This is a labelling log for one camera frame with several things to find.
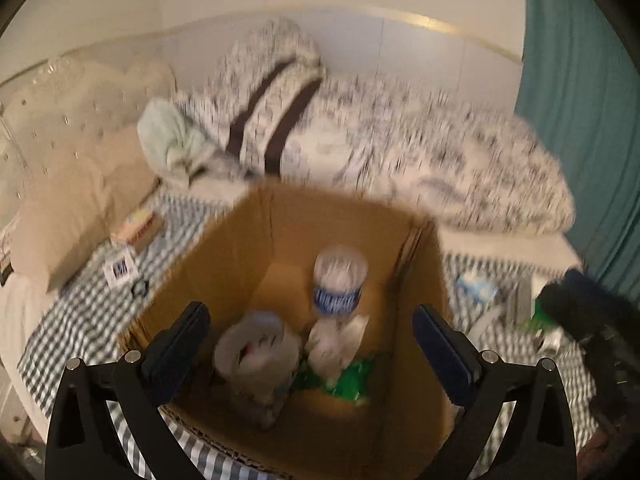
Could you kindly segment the small red white medicine box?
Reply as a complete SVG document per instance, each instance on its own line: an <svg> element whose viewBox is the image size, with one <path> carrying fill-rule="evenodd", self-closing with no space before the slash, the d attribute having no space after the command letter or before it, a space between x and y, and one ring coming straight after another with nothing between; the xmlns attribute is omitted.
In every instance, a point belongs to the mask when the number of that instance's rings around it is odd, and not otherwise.
<svg viewBox="0 0 640 480"><path fill-rule="evenodd" d="M164 218L150 207L133 211L111 234L111 242L140 254L164 228Z"/></svg>

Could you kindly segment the floral duvet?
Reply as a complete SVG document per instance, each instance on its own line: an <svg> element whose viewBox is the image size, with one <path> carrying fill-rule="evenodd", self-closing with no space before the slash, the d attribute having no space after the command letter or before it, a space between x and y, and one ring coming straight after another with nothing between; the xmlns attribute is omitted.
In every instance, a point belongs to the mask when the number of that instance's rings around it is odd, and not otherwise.
<svg viewBox="0 0 640 480"><path fill-rule="evenodd" d="M178 110L258 176L403 204L462 230L569 230L561 165L521 117L397 79L329 72L276 18L238 40Z"/></svg>

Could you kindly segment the brown cardboard box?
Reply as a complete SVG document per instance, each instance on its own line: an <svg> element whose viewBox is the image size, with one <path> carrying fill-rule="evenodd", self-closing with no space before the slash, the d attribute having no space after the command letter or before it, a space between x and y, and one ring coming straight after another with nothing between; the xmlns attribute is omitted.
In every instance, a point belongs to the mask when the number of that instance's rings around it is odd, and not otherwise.
<svg viewBox="0 0 640 480"><path fill-rule="evenodd" d="M317 390L296 392L272 428L258 429L215 384L213 343L250 311L271 311L295 333L308 333L317 318L314 260L335 245L359 250L369 265L359 355L374 362L370 399L355 405ZM144 349L194 300L209 308L210 332L167 414L238 462L290 479L413 479L445 441L448 402L411 327L420 304L449 312L431 218L337 192L256 186L209 222L165 274L122 335L122 348Z"/></svg>

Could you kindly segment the small white sachet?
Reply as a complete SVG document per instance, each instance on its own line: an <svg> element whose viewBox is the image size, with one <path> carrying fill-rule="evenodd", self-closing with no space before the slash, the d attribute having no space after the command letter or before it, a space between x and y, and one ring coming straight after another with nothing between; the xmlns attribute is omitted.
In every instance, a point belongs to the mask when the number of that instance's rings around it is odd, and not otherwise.
<svg viewBox="0 0 640 480"><path fill-rule="evenodd" d="M105 261L103 274L107 286L110 289L115 289L134 281L138 277L139 271L132 255L129 252L122 252Z"/></svg>

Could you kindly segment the beige pillow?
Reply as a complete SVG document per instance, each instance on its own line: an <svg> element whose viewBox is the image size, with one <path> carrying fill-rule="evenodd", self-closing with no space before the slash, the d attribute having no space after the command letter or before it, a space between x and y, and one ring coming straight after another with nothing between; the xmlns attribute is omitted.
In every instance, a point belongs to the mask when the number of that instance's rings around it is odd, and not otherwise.
<svg viewBox="0 0 640 480"><path fill-rule="evenodd" d="M60 148L18 211L12 268L42 294L62 288L157 186L137 127Z"/></svg>

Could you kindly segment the checkered bed sheet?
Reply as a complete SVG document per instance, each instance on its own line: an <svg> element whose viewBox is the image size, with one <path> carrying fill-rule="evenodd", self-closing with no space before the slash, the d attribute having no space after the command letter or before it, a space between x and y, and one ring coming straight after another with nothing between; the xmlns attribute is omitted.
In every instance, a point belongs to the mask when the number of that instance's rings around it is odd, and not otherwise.
<svg viewBox="0 0 640 480"><path fill-rule="evenodd" d="M99 244L80 271L77 278L63 287L51 307L40 316L37 326L24 336L24 349L17 359L17 385L24 386L28 393L21 393L31 408L29 417L42 415L44 422L38 427L48 431L55 393L63 373L64 362L79 356L89 364L106 362L120 353L119 336L136 314L142 312L160 285L166 281L164 273L204 233L208 220L218 220L232 206L220 200L198 200L193 197L156 194L149 202L151 208L165 220L164 234L152 242L151 248L143 249L137 263L144 283L142 292L132 292L131 285L119 289L108 288L102 273L102 264L107 256L115 255L111 243ZM465 272L483 274L489 281L506 292L507 288L534 274L553 280L570 266L577 266L574 257L558 256L568 250L561 235L543 236L543 240L511 240L510 236L484 237L473 233L449 233L442 231L440 241L444 244L442 270L444 270L449 309L454 315L454 325L470 330L489 309L481 307L472 297L457 289L456 281ZM518 362L529 362L536 358L533 336L498 326L491 322L480 334L479 342L494 342L502 356ZM559 369L565 385L568 406L572 415L576 448L578 451L593 436L597 423L589 411L589 401L596 392L593 379L584 362L582 350L577 344L567 342L560 351ZM134 471L145 479L153 479L151 471L128 429L120 409L113 403L110 411L116 434ZM233 453L215 448L197 437L193 431L172 422L163 416L183 451L201 471L205 479L277 479L267 474L262 466L248 466Z"/></svg>

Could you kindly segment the light green towel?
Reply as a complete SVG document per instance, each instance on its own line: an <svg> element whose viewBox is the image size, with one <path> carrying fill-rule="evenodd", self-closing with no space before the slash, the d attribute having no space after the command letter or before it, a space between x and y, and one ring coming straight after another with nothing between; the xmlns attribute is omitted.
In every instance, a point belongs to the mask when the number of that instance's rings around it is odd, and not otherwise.
<svg viewBox="0 0 640 480"><path fill-rule="evenodd" d="M149 167L173 188L190 188L191 179L216 153L194 122L174 102L149 100L137 124L142 152Z"/></svg>

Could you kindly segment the cream tufted headboard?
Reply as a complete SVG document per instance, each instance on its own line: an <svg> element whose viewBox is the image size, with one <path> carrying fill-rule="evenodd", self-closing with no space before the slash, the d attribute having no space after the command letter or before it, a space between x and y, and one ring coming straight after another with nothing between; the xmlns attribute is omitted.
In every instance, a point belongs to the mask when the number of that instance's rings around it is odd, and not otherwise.
<svg viewBox="0 0 640 480"><path fill-rule="evenodd" d="M138 121L154 96L176 90L169 65L139 58L126 70L73 56L44 64L1 105L1 223L10 223L56 151L96 142Z"/></svg>

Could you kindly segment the teal curtain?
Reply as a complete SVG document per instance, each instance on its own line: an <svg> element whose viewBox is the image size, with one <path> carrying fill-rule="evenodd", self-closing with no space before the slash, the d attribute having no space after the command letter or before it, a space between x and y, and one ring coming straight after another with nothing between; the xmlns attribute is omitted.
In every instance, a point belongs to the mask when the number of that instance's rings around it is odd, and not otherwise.
<svg viewBox="0 0 640 480"><path fill-rule="evenodd" d="M639 300L639 74L593 0L526 0L516 112L561 162L588 273Z"/></svg>

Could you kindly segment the blue floral tissue pack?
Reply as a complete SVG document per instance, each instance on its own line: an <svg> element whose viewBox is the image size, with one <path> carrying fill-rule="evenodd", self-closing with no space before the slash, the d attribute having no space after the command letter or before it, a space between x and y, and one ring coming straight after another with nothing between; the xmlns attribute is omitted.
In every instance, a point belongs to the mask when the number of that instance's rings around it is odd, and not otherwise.
<svg viewBox="0 0 640 480"><path fill-rule="evenodd" d="M499 295L499 287L487 276L475 271L464 271L456 279L456 293L460 298L477 306L493 306Z"/></svg>

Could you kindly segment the clear plastic water bottle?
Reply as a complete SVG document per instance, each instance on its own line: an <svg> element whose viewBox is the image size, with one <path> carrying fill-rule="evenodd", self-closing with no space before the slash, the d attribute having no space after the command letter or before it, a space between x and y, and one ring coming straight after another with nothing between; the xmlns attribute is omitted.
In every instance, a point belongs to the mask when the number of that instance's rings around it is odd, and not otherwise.
<svg viewBox="0 0 640 480"><path fill-rule="evenodd" d="M314 262L312 305L320 316L348 318L358 308L369 265L358 250L334 245L322 249Z"/></svg>

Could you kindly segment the green white medicine box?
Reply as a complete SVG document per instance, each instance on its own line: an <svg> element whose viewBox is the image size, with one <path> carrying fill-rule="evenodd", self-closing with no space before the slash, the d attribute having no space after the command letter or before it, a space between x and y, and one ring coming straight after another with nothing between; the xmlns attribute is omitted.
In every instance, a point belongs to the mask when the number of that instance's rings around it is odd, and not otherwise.
<svg viewBox="0 0 640 480"><path fill-rule="evenodd" d="M533 274L518 284L515 305L515 325L532 335L537 352L541 356L557 356L562 348L564 332L550 316L544 312L538 297L548 280Z"/></svg>

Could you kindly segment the green plastic wrapper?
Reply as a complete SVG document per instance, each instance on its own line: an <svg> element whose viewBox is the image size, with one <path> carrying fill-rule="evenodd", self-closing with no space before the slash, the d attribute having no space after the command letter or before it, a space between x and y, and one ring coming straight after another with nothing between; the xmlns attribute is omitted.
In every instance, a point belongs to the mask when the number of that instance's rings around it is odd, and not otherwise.
<svg viewBox="0 0 640 480"><path fill-rule="evenodd" d="M371 402L369 379L374 369L372 359L356 360L349 364L335 382L321 378L310 366L309 358L304 354L293 379L291 391L318 391L333 399L354 405L366 405Z"/></svg>

